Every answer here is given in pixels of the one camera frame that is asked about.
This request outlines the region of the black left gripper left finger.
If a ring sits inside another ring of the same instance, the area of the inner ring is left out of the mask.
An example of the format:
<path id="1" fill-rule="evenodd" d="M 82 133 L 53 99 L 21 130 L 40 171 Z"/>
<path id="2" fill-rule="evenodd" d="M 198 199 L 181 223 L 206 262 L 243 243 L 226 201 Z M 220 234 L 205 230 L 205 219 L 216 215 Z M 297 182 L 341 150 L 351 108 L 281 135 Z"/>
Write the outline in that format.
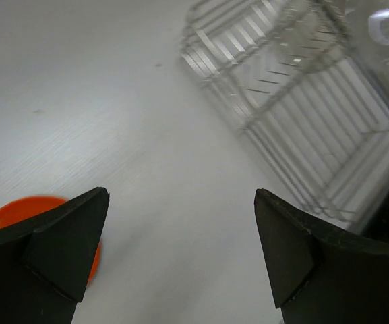
<path id="1" fill-rule="evenodd" d="M 109 207 L 106 188 L 0 229 L 0 323 L 71 323 Z"/>

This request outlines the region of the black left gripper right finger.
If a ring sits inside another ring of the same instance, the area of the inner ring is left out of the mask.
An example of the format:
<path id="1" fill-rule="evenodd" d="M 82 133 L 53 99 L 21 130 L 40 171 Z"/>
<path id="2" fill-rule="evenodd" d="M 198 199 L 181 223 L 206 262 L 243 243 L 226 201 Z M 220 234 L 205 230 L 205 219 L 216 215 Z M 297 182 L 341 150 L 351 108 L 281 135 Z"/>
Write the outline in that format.
<path id="1" fill-rule="evenodd" d="M 339 228 L 265 189 L 254 208 L 285 323 L 389 323 L 389 244 Z"/>

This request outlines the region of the orange plate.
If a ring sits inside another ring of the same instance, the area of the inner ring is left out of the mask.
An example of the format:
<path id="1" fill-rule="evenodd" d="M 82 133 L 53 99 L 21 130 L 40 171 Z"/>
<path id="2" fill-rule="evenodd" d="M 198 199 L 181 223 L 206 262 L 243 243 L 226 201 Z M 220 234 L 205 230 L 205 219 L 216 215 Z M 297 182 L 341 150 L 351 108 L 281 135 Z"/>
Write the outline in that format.
<path id="1" fill-rule="evenodd" d="M 0 208 L 0 290 L 45 285 L 82 299 L 100 261 L 109 195 L 29 196 Z"/>

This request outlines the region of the clear textured glass plate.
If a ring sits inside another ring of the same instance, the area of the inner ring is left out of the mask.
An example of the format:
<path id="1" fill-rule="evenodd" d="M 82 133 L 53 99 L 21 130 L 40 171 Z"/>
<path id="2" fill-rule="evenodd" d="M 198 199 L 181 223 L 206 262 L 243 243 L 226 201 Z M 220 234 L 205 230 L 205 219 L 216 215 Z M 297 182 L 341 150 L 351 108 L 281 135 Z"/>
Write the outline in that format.
<path id="1" fill-rule="evenodd" d="M 360 60 L 389 94 L 389 1 L 347 1 L 345 19 Z"/>

